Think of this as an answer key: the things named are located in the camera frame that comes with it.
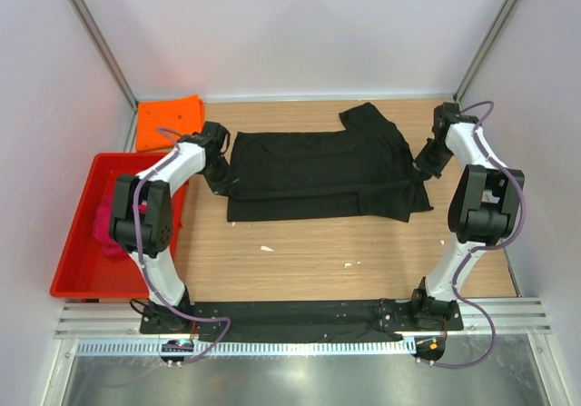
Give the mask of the black t shirt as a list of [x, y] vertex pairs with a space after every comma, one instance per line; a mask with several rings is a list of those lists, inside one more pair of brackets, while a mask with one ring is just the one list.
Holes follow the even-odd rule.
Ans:
[[238, 133], [230, 222], [379, 216], [408, 222], [432, 206], [404, 135], [371, 103], [339, 115], [342, 130]]

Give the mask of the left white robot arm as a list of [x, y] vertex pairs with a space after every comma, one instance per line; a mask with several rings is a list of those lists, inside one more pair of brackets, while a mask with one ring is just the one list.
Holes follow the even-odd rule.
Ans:
[[192, 322], [187, 288], [175, 270], [170, 242], [173, 235], [172, 198], [196, 174], [209, 189], [225, 195], [238, 181], [225, 157], [230, 133], [221, 124], [206, 122], [198, 134], [183, 135], [159, 161], [135, 174], [119, 176], [113, 188], [109, 235], [137, 265], [150, 300], [165, 306], [162, 324], [174, 333]]

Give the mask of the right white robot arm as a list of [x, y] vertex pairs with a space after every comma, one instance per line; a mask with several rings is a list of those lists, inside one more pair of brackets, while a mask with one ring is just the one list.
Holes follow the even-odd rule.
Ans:
[[434, 109], [432, 133], [415, 166], [424, 178], [440, 177], [451, 158], [462, 167], [448, 208], [451, 238], [436, 267], [414, 290], [409, 318], [421, 330], [459, 317], [459, 295], [483, 253], [512, 242], [525, 217], [522, 171], [509, 169], [490, 149], [483, 119], [464, 114], [458, 104]]

